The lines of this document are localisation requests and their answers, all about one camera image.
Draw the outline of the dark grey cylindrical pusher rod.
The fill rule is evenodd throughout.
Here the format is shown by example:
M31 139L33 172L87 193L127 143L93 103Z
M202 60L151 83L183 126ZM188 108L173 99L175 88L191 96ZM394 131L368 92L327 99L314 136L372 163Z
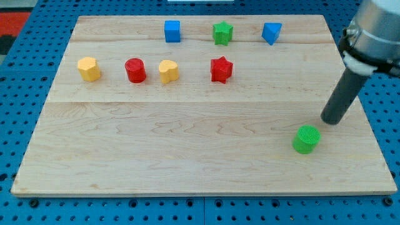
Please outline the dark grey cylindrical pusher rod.
M360 75L350 69L345 69L321 112L321 119L326 124L338 124L358 96L368 77L368 75Z

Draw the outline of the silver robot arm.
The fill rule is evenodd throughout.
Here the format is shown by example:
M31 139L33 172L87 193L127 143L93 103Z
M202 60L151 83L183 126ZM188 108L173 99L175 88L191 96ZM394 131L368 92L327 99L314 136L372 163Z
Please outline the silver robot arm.
M321 113L338 124L374 73L399 77L399 1L365 0L343 29L339 52L345 70Z

